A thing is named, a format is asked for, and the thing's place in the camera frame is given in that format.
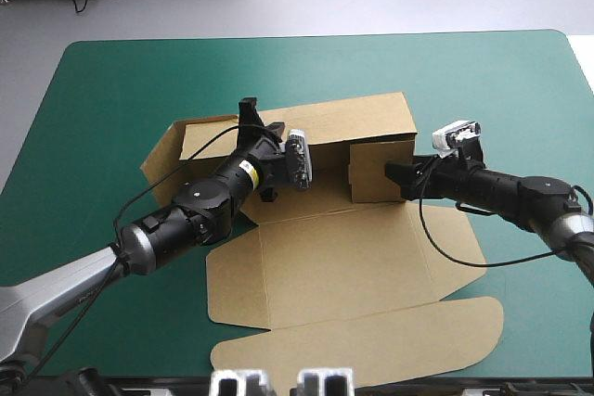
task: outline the cardboard panel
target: cardboard panel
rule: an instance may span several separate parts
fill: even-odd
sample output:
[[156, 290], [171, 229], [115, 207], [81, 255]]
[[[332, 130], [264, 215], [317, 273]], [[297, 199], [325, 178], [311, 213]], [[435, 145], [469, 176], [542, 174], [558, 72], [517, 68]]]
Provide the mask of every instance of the cardboard panel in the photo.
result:
[[257, 194], [248, 198], [241, 209], [252, 221], [268, 224], [321, 213], [354, 208], [346, 178], [346, 169], [314, 172], [307, 191], [290, 187], [279, 189], [273, 203], [263, 203]]
[[444, 301], [222, 342], [211, 362], [215, 369], [262, 368], [278, 395], [288, 395], [309, 367], [352, 367], [363, 387], [475, 364], [495, 348], [502, 327], [493, 298]]
[[[417, 132], [402, 93], [361, 96], [259, 113], [266, 124], [283, 121], [287, 131], [304, 130], [310, 145]], [[188, 124], [180, 159], [185, 160], [218, 132], [237, 123], [235, 119]], [[237, 132], [226, 134], [205, 150], [203, 157], [228, 155], [235, 148], [236, 139]]]
[[388, 161], [410, 164], [414, 149], [414, 139], [398, 142], [352, 144], [349, 183], [351, 184], [353, 202], [369, 203], [401, 200], [400, 187], [386, 178], [384, 166]]
[[[247, 326], [267, 320], [269, 328], [354, 318], [437, 301], [484, 274], [435, 255], [414, 204], [352, 206], [262, 224], [214, 249], [207, 258], [211, 318]], [[456, 233], [452, 255], [484, 262], [463, 213], [427, 206], [425, 215], [437, 239]], [[261, 262], [246, 257], [255, 244]], [[231, 280], [237, 270], [241, 276]]]
[[361, 96], [262, 112], [265, 122], [284, 121], [305, 130], [309, 144], [327, 144], [387, 134], [415, 134], [402, 93]]
[[[267, 328], [268, 307], [258, 229], [214, 249], [206, 258], [208, 314], [231, 325]], [[233, 262], [226, 253], [232, 251]]]

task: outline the cardboard flap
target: cardboard flap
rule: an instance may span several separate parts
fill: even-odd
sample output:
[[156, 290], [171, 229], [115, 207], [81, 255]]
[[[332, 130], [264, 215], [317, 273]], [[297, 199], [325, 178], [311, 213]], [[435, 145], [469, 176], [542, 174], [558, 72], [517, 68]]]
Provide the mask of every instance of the cardboard flap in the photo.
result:
[[[206, 257], [208, 315], [231, 325], [267, 328], [268, 303], [260, 231], [251, 230]], [[232, 251], [233, 262], [226, 254]]]
[[[349, 319], [434, 302], [484, 274], [433, 255], [414, 204], [354, 206], [363, 207], [264, 224], [214, 249], [211, 318], [267, 328]], [[484, 261], [464, 214], [427, 206], [425, 215], [437, 239], [456, 234], [452, 255]]]
[[386, 178], [388, 161], [412, 163], [414, 139], [351, 145], [349, 183], [354, 202], [400, 201], [400, 186]]
[[444, 301], [222, 342], [211, 362], [215, 369], [262, 368], [279, 396], [312, 367], [352, 367], [364, 387], [475, 364], [495, 348], [502, 328], [496, 299]]
[[[305, 131], [308, 144], [313, 146], [417, 132], [402, 93], [361, 96], [285, 109], [265, 110], [260, 111], [259, 114], [265, 124], [274, 121], [285, 122], [286, 132], [290, 129]], [[201, 147], [225, 128], [237, 123], [236, 118], [207, 124], [188, 124], [180, 159], [186, 160], [196, 148]], [[237, 131], [230, 132], [207, 148], [202, 153], [202, 157], [225, 157], [235, 148], [236, 140]]]
[[417, 132], [402, 93], [267, 110], [261, 116], [264, 122], [284, 121], [287, 129], [304, 130], [311, 145]]
[[285, 187], [278, 191], [273, 203], [263, 203], [253, 194], [241, 211], [255, 223], [270, 224], [364, 207], [365, 204], [351, 201], [346, 170], [328, 169], [314, 172], [314, 180], [307, 191]]

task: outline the green tabletop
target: green tabletop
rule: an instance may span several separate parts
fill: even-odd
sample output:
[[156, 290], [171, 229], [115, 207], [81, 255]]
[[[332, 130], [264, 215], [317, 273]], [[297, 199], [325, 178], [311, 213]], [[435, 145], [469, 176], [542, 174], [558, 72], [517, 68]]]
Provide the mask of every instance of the green tabletop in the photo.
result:
[[[174, 120], [235, 113], [244, 96], [273, 109], [392, 91], [407, 95], [419, 153], [431, 150], [432, 130], [477, 120], [492, 169], [594, 191], [593, 97], [558, 32], [81, 42], [65, 51], [0, 196], [0, 283], [110, 242], [114, 213], [145, 185], [139, 164]], [[147, 197], [129, 217], [155, 206]], [[471, 221], [491, 262], [546, 249], [496, 217]], [[45, 372], [208, 374], [215, 343], [257, 331], [208, 319], [206, 253], [107, 289]], [[483, 295], [503, 303], [503, 335], [458, 375], [589, 375], [593, 294], [574, 265], [491, 270], [450, 298]]]

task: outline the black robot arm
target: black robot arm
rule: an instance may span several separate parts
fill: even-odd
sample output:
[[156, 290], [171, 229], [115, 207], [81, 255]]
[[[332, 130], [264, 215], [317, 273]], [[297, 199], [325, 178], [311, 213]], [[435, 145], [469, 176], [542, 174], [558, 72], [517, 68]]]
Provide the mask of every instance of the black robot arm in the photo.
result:
[[285, 144], [283, 122], [262, 123], [255, 98], [239, 103], [237, 148], [207, 178], [183, 184], [169, 206], [122, 230], [125, 264], [146, 275], [195, 245], [229, 236], [233, 220], [255, 190], [273, 200], [277, 186], [309, 187], [311, 161], [303, 132], [291, 131]]
[[490, 171], [483, 163], [476, 122], [450, 124], [433, 134], [439, 155], [414, 157], [404, 165], [389, 162], [388, 178], [402, 197], [450, 198], [461, 211], [496, 214], [524, 231], [537, 233], [560, 258], [576, 262], [594, 285], [594, 220], [577, 199], [581, 187], [545, 176], [518, 177]]
[[[239, 103], [237, 147], [221, 165], [210, 176], [182, 185], [168, 206], [125, 226], [117, 243], [13, 287], [0, 287], [0, 393], [21, 384], [25, 364], [36, 365], [25, 382], [41, 369], [106, 285], [129, 274], [150, 274], [193, 246], [225, 239], [254, 191], [270, 201], [277, 186], [309, 187], [312, 168], [304, 133], [290, 131], [283, 143], [284, 124], [265, 126], [255, 105], [255, 98]], [[42, 359], [48, 328], [83, 302]]]

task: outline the unfolded cardboard box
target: unfolded cardboard box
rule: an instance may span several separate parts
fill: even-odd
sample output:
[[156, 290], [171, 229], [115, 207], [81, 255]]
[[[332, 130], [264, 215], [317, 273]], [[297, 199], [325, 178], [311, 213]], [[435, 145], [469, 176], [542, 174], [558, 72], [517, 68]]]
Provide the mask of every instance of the unfolded cardboard box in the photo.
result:
[[[349, 366], [357, 385], [460, 369], [492, 351], [503, 327], [497, 300], [440, 301], [484, 273], [441, 257], [412, 203], [383, 175], [386, 161], [410, 162], [416, 128], [400, 93], [262, 111], [269, 123], [306, 132], [312, 188], [253, 195], [242, 210], [258, 227], [207, 257], [215, 322], [271, 331], [222, 342], [215, 368], [263, 368], [287, 394], [306, 367]], [[178, 121], [142, 166], [155, 181], [236, 116]], [[235, 148], [230, 133], [155, 190], [167, 204], [179, 184], [206, 175]], [[466, 216], [425, 211], [452, 255], [484, 262]]]

